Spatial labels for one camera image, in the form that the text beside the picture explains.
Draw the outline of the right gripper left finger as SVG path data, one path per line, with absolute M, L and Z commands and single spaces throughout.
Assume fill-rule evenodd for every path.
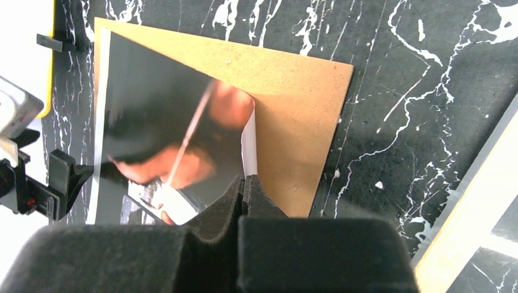
M 235 292 L 245 180 L 182 226 L 49 226 L 17 256 L 2 292 Z

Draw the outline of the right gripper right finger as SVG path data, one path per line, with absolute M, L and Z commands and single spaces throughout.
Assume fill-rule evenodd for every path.
M 417 292 L 401 238 L 375 218 L 289 218 L 257 176 L 244 180 L 239 292 Z

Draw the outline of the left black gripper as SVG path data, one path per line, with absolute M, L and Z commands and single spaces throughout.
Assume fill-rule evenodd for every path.
M 32 129 L 25 129 L 13 140 L 1 137 L 1 204 L 15 214 L 37 211 L 58 221 L 70 212 L 94 167 L 77 165 L 67 153 L 54 150 L 49 156 L 48 185 L 43 185 L 27 176 L 26 164 L 31 159 L 19 150 L 39 137 Z

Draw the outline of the printed photo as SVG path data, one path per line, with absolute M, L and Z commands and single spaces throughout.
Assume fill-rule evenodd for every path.
M 87 223 L 182 225 L 257 174 L 248 93 L 108 29 L 98 48 Z

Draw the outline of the frame backing board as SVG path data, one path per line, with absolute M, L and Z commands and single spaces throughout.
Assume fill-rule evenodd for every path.
M 286 215 L 309 215 L 352 65 L 99 17 L 94 24 L 96 160 L 102 152 L 109 39 L 119 34 L 252 95 L 259 179 Z

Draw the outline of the wooden picture frame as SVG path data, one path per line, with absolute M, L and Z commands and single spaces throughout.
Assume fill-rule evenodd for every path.
M 517 98 L 459 183 L 459 199 L 426 250 L 415 276 L 421 292 L 446 292 L 517 196 Z

